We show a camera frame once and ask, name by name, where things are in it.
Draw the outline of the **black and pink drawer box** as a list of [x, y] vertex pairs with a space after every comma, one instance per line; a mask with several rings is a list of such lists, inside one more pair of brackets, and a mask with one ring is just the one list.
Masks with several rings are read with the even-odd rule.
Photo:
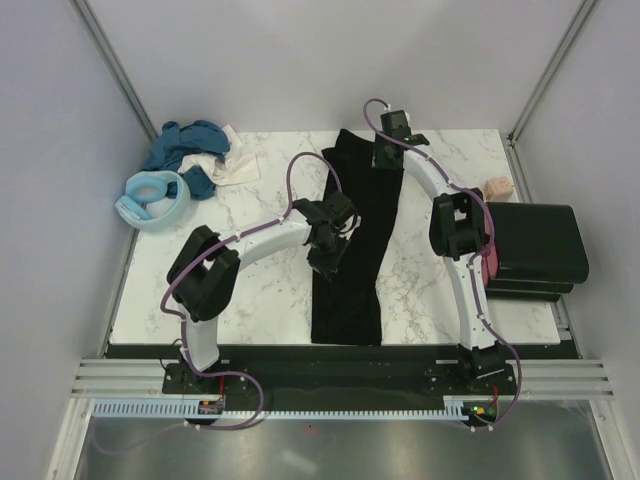
[[555, 303], [589, 276], [574, 210], [568, 205], [491, 202], [496, 234], [483, 260], [491, 299]]

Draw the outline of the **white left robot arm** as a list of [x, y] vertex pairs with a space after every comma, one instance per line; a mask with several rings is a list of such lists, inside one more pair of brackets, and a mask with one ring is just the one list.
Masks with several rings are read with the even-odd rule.
[[219, 382], [218, 317], [229, 305], [238, 274], [288, 248], [307, 246], [307, 262], [332, 278], [358, 226], [351, 201], [337, 192], [330, 199], [300, 199], [280, 217], [223, 235], [201, 226], [192, 231], [167, 274], [161, 310], [181, 322], [185, 382], [208, 393]]

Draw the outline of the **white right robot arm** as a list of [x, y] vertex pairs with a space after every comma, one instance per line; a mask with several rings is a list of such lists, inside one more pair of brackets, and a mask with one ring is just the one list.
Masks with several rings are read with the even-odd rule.
[[482, 277], [482, 255], [493, 239], [488, 208], [480, 193], [456, 185], [429, 154], [422, 135], [399, 140], [375, 136], [373, 166], [402, 170], [432, 200], [429, 241], [448, 271], [459, 315], [459, 345], [469, 352], [495, 346], [489, 331], [488, 303]]

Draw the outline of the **blue t shirt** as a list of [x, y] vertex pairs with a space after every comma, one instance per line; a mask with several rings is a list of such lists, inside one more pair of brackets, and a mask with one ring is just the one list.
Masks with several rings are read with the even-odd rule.
[[[230, 148], [227, 135], [214, 123], [196, 120], [181, 127], [177, 122], [169, 121], [151, 144], [142, 170], [177, 173], [188, 155], [209, 154], [224, 161]], [[180, 176], [189, 187], [192, 199], [207, 200], [214, 196], [216, 185], [200, 166], [188, 167]]]

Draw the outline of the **black t shirt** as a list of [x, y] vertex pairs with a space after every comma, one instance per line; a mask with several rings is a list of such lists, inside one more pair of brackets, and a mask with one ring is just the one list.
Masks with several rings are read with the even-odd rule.
[[376, 282], [393, 232], [403, 181], [400, 170], [372, 166], [374, 143], [342, 129], [322, 150], [360, 216], [333, 279], [312, 280], [311, 342], [374, 345], [382, 341]]

